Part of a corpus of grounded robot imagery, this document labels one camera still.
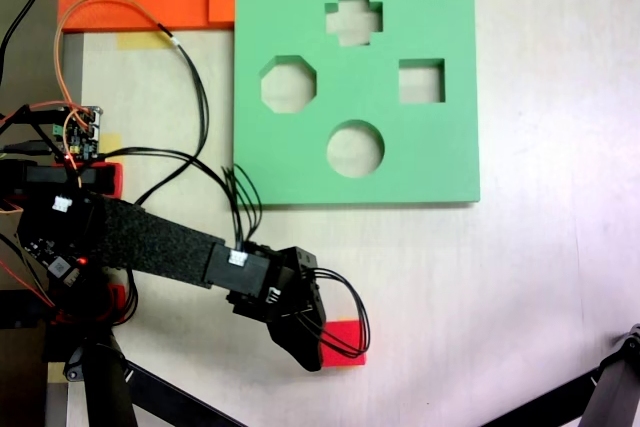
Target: microcontroller board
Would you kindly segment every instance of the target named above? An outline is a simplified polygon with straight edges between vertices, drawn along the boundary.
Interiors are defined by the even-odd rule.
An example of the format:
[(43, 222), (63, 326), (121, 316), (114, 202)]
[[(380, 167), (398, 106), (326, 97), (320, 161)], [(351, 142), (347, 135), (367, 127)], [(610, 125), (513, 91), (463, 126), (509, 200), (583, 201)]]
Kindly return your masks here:
[[(94, 159), (100, 152), (100, 118), (103, 111), (100, 107), (95, 106), (87, 108), (89, 112), (78, 114), (86, 122), (88, 126), (86, 130), (76, 122), (75, 118), (67, 123), (66, 137), (69, 153), (76, 162)], [(62, 144), (63, 129), (64, 123), (53, 124), (53, 136), (60, 144)]]

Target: robotic arm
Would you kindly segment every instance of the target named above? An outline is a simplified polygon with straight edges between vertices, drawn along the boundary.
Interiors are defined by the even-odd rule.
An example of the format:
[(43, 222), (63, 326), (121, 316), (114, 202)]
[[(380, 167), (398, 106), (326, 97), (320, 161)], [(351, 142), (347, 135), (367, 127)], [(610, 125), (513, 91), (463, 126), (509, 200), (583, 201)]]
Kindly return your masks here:
[(298, 247), (274, 251), (247, 242), (237, 251), (222, 239), (84, 190), (33, 198), (18, 235), (47, 269), (50, 289), (69, 312), (104, 311), (109, 302), (100, 295), (106, 286), (104, 267), (204, 288), (215, 285), (230, 291), (227, 300), (234, 313), (265, 323), (273, 341), (302, 367), (311, 372), (322, 367), (319, 332), (325, 312), (315, 277), (309, 275), (317, 263)]

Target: red block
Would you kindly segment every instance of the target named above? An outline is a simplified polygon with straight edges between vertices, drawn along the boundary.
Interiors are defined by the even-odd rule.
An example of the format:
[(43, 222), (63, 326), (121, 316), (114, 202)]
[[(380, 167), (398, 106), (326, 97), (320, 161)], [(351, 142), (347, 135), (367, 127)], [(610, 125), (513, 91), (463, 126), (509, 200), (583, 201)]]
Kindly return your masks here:
[[(339, 322), (327, 322), (324, 330), (349, 345), (357, 346), (360, 339), (360, 321), (359, 320), (343, 320)], [(327, 342), (336, 344), (336, 340), (324, 334), (323, 338)], [(332, 350), (325, 344), (321, 344), (322, 348), (322, 367), (347, 367), (354, 365), (364, 365), (367, 362), (367, 354), (363, 354), (356, 359), (350, 359), (335, 350)]]

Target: red wire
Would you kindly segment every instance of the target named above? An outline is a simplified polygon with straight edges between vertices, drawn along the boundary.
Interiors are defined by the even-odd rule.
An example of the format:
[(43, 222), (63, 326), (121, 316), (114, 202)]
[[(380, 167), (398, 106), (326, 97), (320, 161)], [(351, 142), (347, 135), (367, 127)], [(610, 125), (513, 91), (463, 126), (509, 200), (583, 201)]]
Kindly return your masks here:
[(53, 304), (51, 302), (49, 302), (46, 298), (44, 298), (42, 296), (42, 294), (40, 294), (40, 292), (38, 292), (36, 289), (34, 289), (32, 286), (30, 286), (29, 284), (27, 284), (24, 280), (22, 280), (20, 277), (18, 277), (15, 272), (13, 270), (11, 270), (9, 268), (9, 266), (7, 266), (7, 264), (5, 264), (3, 261), (0, 260), (0, 265), (4, 268), (4, 270), (7, 271), (7, 273), (13, 277), (14, 279), (16, 279), (18, 282), (20, 282), (22, 285), (24, 285), (27, 289), (29, 289), (31, 292), (33, 292), (34, 294), (36, 294), (38, 296), (38, 298), (40, 300), (42, 300), (45, 304), (47, 304), (49, 307), (53, 307)]

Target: black foam padding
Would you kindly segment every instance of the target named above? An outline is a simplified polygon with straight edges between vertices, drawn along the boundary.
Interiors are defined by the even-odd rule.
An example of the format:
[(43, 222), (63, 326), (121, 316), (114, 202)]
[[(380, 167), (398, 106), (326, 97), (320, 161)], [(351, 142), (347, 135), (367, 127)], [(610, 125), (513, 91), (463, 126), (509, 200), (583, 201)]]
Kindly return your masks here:
[[(137, 205), (95, 196), (102, 215), (96, 216), (88, 255), (90, 262), (180, 280), (201, 287), (214, 244), (224, 240), (145, 212)], [(104, 219), (98, 225), (99, 217)]]

